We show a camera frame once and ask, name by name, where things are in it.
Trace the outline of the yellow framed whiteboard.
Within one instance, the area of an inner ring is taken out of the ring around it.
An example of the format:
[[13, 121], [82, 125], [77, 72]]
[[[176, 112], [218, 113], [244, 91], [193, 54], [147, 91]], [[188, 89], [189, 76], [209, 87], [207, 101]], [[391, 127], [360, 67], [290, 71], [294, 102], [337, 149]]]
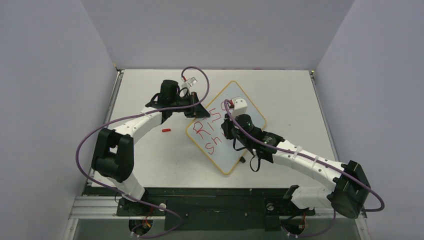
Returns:
[[267, 120], [236, 81], [230, 81], [205, 107], [210, 117], [196, 118], [186, 128], [186, 135], [224, 175], [229, 175], [247, 152], [234, 150], [233, 141], [225, 138], [221, 128], [226, 113], [224, 100], [238, 98], [247, 101], [246, 113], [264, 130]]

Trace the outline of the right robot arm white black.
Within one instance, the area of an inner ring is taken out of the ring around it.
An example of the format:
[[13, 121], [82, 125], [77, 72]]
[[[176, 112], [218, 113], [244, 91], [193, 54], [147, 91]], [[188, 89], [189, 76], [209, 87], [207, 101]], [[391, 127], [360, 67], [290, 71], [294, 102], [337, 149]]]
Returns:
[[241, 129], [225, 116], [221, 124], [226, 139], [240, 142], [259, 162], [262, 160], [291, 168], [321, 183], [321, 187], [295, 185], [282, 199], [283, 209], [294, 214], [299, 209], [332, 208], [338, 214], [356, 219], [369, 195], [370, 184], [362, 166], [328, 160], [303, 150], [283, 137], [254, 126], [248, 114], [235, 118]]

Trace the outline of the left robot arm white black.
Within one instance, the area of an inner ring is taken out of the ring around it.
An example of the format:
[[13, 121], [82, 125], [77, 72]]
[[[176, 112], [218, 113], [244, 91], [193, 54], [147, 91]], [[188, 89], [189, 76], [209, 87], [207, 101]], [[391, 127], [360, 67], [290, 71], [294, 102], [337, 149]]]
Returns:
[[141, 112], [141, 115], [113, 129], [101, 129], [97, 135], [91, 167], [101, 176], [108, 178], [130, 201], [129, 208], [136, 215], [149, 209], [149, 201], [143, 197], [145, 188], [135, 177], [134, 146], [145, 134], [163, 124], [173, 113], [183, 113], [186, 118], [209, 118], [210, 113], [202, 106], [191, 87], [195, 77], [182, 85], [166, 79]]

